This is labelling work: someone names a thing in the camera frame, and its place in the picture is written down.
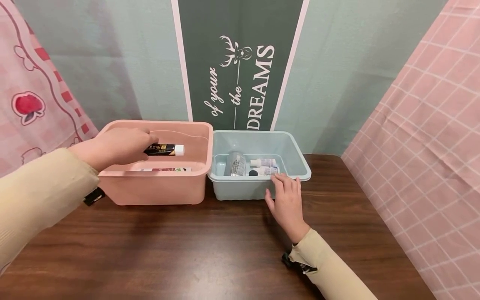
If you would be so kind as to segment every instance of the antlers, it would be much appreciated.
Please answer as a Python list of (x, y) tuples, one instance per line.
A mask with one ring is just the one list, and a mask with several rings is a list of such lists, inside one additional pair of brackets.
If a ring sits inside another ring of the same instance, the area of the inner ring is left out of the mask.
[(227, 57), (227, 60), (224, 63), (220, 64), (220, 66), (222, 67), (227, 67), (231, 64), (232, 60), (235, 58), (235, 48), (233, 47), (232, 41), (228, 36), (221, 36), (220, 39), (226, 40), (225, 44), (228, 45), (227, 50), (232, 51), (232, 54), (225, 55)]

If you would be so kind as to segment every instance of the black clip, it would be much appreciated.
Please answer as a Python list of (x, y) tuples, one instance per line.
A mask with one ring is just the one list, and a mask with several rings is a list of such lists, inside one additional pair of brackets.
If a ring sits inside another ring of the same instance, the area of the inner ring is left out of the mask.
[(101, 188), (97, 187), (93, 190), (93, 192), (91, 192), (85, 197), (84, 203), (87, 206), (92, 206), (93, 204), (95, 204), (95, 202), (104, 198), (105, 196), (105, 192)]
[(307, 264), (294, 262), (294, 261), (290, 260), (290, 258), (288, 257), (289, 255), (290, 255), (290, 251), (285, 252), (282, 255), (282, 262), (287, 266), (288, 269), (299, 268), (304, 274), (307, 274), (309, 272), (318, 271), (318, 269), (315, 268), (315, 267), (309, 266)]

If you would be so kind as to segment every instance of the pink plastic box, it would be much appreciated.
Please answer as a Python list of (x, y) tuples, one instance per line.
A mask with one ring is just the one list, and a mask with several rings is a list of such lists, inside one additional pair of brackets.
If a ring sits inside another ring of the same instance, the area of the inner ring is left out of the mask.
[[(117, 120), (99, 133), (116, 128), (144, 127), (161, 144), (182, 144), (183, 156), (150, 156), (147, 161), (114, 165), (99, 174), (100, 187), (118, 205), (199, 204), (212, 165), (213, 127), (204, 122)], [(188, 172), (139, 171), (188, 168)]]

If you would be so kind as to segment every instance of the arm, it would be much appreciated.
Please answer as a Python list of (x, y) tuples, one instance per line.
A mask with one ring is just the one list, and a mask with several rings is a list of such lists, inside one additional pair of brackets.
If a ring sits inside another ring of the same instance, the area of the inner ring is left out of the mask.
[(0, 275), (43, 229), (77, 208), (112, 164), (147, 159), (143, 151), (158, 138), (148, 130), (117, 128), (58, 149), (0, 179)]
[(0, 273), (31, 238), (80, 205), (97, 174), (63, 148), (0, 179)]
[(326, 241), (303, 221), (300, 180), (276, 174), (272, 181), (276, 200), (267, 190), (265, 201), (295, 245), (289, 259), (316, 268), (306, 275), (327, 300), (377, 299)]

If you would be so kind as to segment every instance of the pink backdrop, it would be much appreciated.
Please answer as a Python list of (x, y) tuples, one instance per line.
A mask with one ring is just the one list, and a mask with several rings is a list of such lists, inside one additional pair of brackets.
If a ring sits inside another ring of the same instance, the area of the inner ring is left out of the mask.
[(12, 0), (0, 0), (0, 177), (98, 131)]
[(480, 299), (480, 0), (451, 0), (343, 154), (438, 299)]

